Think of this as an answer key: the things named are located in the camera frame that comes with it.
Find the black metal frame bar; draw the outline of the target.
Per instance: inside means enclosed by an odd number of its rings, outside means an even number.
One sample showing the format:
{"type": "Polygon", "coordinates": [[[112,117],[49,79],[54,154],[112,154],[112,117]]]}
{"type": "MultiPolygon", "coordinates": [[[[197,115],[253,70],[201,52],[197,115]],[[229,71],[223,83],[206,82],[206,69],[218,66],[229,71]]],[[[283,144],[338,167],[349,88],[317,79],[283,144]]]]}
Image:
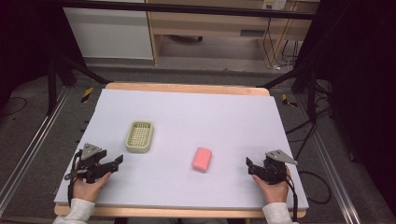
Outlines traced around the black metal frame bar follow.
{"type": "Polygon", "coordinates": [[[310,13],[310,12],[248,9],[248,8],[238,9],[235,7],[204,7],[204,6],[126,3],[126,2],[92,1],[92,0],[54,0],[54,3],[60,5],[61,7],[240,16],[240,17],[255,17],[255,18],[313,20],[318,17],[317,13],[310,13]]]}

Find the metal floor rail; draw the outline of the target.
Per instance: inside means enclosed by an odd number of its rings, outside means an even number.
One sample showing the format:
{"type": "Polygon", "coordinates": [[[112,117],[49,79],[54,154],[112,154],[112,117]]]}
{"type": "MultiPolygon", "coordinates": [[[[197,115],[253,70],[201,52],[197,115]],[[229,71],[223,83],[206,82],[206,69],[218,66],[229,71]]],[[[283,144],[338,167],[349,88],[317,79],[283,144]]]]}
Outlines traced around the metal floor rail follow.
{"type": "Polygon", "coordinates": [[[361,224],[360,216],[351,201],[347,189],[342,181],[341,176],[336,170],[332,159],[324,145],[324,142],[319,134],[318,125],[315,123],[316,129],[313,132],[313,140],[317,147],[318,157],[322,163],[323,169],[329,180],[332,189],[332,195],[335,197],[341,212],[346,220],[346,224],[361,224]]]}
{"type": "Polygon", "coordinates": [[[31,139],[28,147],[24,150],[17,165],[12,170],[6,184],[0,189],[0,217],[5,213],[12,197],[18,186],[24,178],[29,166],[35,158],[37,151],[40,149],[43,141],[46,139],[50,129],[61,112],[64,102],[71,91],[70,87],[62,87],[60,95],[55,99],[55,106],[51,112],[43,119],[34,137],[31,139]]]}

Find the wooden desk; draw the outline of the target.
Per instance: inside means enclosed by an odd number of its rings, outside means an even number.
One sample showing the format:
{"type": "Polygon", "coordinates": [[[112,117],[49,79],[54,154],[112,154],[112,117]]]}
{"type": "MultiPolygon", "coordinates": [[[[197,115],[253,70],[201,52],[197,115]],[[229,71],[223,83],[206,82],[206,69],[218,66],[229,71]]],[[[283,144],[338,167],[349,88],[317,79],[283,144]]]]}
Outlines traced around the wooden desk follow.
{"type": "MultiPolygon", "coordinates": [[[[145,0],[149,4],[262,9],[263,0],[145,0]]],[[[287,0],[282,11],[314,13],[320,0],[287,0]]],[[[310,20],[267,19],[240,16],[150,12],[148,24],[154,55],[160,55],[162,35],[247,37],[258,41],[267,67],[280,63],[278,55],[286,42],[303,41],[310,20]]]]}

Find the white cabinet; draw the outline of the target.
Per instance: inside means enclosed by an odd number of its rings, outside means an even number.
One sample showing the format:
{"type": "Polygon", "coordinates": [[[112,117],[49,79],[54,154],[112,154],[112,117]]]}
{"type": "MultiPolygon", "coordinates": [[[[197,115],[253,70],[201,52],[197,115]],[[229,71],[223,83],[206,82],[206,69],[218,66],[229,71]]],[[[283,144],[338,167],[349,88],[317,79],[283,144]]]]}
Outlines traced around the white cabinet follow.
{"type": "Polygon", "coordinates": [[[85,58],[152,60],[145,12],[64,8],[85,58]]]}

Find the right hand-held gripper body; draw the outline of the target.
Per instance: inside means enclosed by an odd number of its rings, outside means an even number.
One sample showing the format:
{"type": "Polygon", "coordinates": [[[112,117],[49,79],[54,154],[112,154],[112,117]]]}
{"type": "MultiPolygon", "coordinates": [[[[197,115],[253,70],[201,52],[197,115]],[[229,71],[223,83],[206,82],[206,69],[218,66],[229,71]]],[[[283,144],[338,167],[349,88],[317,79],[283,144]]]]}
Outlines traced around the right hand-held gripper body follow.
{"type": "Polygon", "coordinates": [[[269,185],[274,185],[282,182],[287,176],[287,163],[293,165],[298,164],[298,162],[294,158],[286,154],[281,149],[266,152],[265,160],[263,161],[263,180],[269,185]]]}

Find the pink soap bar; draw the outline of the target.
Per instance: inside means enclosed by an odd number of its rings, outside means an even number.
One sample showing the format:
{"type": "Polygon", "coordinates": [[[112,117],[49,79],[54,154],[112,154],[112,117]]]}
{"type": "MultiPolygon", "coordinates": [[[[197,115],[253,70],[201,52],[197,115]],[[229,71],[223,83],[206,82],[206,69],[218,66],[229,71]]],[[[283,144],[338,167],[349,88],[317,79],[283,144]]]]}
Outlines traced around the pink soap bar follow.
{"type": "Polygon", "coordinates": [[[199,172],[206,172],[212,158],[210,149],[199,147],[192,161],[192,168],[199,172]]]}

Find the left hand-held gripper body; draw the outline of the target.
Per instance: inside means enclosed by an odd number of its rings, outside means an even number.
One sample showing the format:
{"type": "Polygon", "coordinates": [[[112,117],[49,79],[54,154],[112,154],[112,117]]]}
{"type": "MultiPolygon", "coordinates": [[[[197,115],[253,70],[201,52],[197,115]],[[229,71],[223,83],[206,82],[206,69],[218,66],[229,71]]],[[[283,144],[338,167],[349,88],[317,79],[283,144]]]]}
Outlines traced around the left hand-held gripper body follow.
{"type": "Polygon", "coordinates": [[[78,167],[73,168],[64,179],[72,180],[74,177],[82,178],[87,183],[94,183],[101,178],[104,173],[100,170],[102,164],[100,160],[106,156],[106,151],[101,147],[85,143],[75,155],[78,159],[78,167]]]}

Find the person's right hand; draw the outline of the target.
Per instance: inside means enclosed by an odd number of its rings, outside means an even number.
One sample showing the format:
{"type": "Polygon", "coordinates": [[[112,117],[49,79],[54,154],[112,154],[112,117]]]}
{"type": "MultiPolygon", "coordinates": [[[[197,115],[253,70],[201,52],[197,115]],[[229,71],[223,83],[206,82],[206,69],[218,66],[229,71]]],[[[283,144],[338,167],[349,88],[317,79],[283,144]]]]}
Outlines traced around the person's right hand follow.
{"type": "Polygon", "coordinates": [[[287,181],[269,185],[261,180],[258,176],[252,176],[255,183],[261,189],[264,200],[269,203],[285,203],[289,193],[289,185],[287,181]]]}

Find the black metal stand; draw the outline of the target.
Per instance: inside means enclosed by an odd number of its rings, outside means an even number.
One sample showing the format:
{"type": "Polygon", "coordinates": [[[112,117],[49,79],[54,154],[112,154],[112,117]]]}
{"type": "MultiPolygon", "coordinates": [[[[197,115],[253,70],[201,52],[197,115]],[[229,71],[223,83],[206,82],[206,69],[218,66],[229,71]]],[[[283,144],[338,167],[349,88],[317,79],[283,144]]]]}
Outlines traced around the black metal stand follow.
{"type": "Polygon", "coordinates": [[[78,70],[83,75],[90,77],[100,84],[111,83],[111,80],[100,77],[86,66],[75,62],[65,55],[53,56],[48,63],[48,97],[49,106],[47,114],[50,115],[57,105],[57,77],[65,86],[74,86],[77,82],[72,70],[78,70]]]}
{"type": "Polygon", "coordinates": [[[275,85],[282,83],[290,78],[295,78],[291,90],[294,93],[302,93],[304,89],[308,89],[307,93],[307,106],[306,112],[310,119],[313,121],[317,120],[316,115],[316,104],[315,104],[315,94],[317,85],[317,75],[314,68],[311,65],[301,65],[288,73],[277,77],[276,79],[269,81],[263,85],[259,85],[259,88],[264,88],[267,90],[272,89],[275,85]]]}

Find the white power strip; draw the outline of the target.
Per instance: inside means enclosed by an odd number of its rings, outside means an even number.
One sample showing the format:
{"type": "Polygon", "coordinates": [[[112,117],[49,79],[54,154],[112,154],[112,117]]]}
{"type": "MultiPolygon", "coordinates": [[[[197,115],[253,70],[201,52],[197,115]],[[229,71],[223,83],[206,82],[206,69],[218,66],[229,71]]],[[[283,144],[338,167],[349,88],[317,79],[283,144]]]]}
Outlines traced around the white power strip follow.
{"type": "Polygon", "coordinates": [[[283,10],[287,0],[263,0],[262,9],[283,10]]]}

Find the person's left hand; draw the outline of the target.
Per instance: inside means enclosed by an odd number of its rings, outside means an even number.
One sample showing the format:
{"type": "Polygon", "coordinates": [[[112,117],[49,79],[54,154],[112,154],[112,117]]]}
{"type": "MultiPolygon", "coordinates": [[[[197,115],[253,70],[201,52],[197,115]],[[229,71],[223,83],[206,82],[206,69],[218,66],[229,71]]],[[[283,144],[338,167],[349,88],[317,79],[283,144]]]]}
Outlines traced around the person's left hand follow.
{"type": "Polygon", "coordinates": [[[106,184],[110,177],[111,173],[108,172],[95,183],[86,183],[83,180],[76,178],[73,181],[73,198],[94,203],[100,190],[103,188],[103,186],[106,184]]]}

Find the beige plastic soap dish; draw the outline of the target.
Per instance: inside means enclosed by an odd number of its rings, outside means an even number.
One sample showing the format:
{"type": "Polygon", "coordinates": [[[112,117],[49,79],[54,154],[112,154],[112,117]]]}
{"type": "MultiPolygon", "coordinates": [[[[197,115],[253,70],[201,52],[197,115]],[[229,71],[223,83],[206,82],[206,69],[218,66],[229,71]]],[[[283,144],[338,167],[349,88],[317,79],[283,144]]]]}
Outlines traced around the beige plastic soap dish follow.
{"type": "Polygon", "coordinates": [[[125,146],[131,153],[147,153],[150,150],[154,126],[149,121],[134,121],[129,128],[125,146]]]}

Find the yellow black floor tape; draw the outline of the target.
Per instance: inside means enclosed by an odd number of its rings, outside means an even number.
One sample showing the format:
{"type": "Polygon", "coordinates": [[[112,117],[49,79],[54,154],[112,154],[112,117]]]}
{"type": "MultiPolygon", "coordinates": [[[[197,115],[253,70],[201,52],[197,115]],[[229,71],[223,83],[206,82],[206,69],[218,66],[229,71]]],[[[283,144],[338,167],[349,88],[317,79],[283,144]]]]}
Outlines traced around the yellow black floor tape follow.
{"type": "Polygon", "coordinates": [[[292,107],[298,107],[297,103],[290,102],[288,100],[287,94],[282,94],[282,104],[283,105],[289,105],[289,106],[292,106],[292,107]]]}
{"type": "Polygon", "coordinates": [[[82,99],[81,99],[81,103],[87,103],[88,102],[88,99],[90,98],[90,95],[92,94],[92,92],[93,92],[93,87],[89,87],[89,88],[87,88],[85,91],[84,91],[84,94],[83,94],[83,97],[82,97],[82,99]]]}

